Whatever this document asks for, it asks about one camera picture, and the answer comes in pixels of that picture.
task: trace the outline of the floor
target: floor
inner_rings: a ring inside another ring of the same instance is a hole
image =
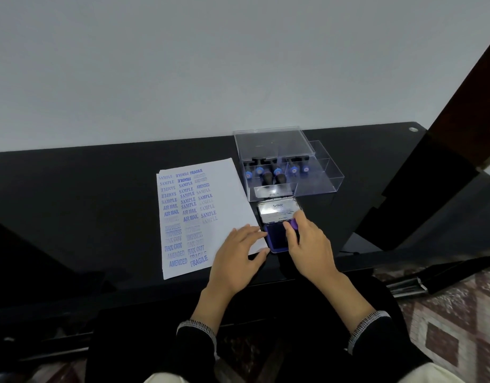
[[[467,383],[490,382],[490,269],[436,296],[400,302],[414,344]],[[288,345],[264,331],[224,338],[216,364],[220,382],[271,382]],[[85,361],[39,368],[34,383],[83,383]]]

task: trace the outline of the wall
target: wall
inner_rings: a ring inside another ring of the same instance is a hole
[[[0,151],[417,121],[490,0],[0,0]]]

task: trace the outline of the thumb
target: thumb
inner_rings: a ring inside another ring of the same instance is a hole
[[[293,253],[299,248],[297,233],[294,231],[293,227],[288,222],[284,222],[282,223],[282,225],[286,229],[286,238],[287,238],[287,245],[289,248],[289,252]]]
[[[261,265],[264,264],[264,261],[266,261],[269,252],[269,248],[262,249],[252,260],[252,264],[254,264],[254,268],[256,269],[256,271],[258,271]]]

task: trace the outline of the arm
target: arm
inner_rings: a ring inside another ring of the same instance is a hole
[[[399,381],[430,363],[408,336],[398,331],[387,312],[376,311],[349,278],[338,272],[325,234],[302,211],[294,216],[299,242],[291,225],[284,223],[289,253],[299,272],[323,293],[349,330],[348,353],[384,381]]]
[[[178,375],[191,383],[213,381],[216,356],[216,334],[223,314],[233,296],[244,289],[267,258],[263,249],[248,259],[248,251],[266,232],[258,226],[233,229],[215,255],[208,285],[202,290],[190,320],[182,322],[169,356],[160,371]],[[148,382],[160,381],[155,374]]]

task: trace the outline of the table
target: table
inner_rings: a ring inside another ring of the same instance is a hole
[[[490,177],[417,123],[304,133],[322,142],[345,176],[337,193],[299,198],[307,217],[330,238],[340,270],[490,255]],[[229,157],[239,169],[232,136],[0,153],[0,224],[106,291],[86,289],[55,300],[37,296],[28,304],[10,299],[0,306],[0,325],[202,289],[210,269],[162,279],[155,173]],[[449,223],[450,214],[460,216]],[[475,223],[478,228],[471,228]],[[452,237],[462,230],[468,233]],[[379,250],[341,252],[355,231]],[[480,244],[471,238],[478,231]],[[19,266],[16,261],[0,269],[1,281]],[[292,277],[287,253],[269,255],[252,283]]]

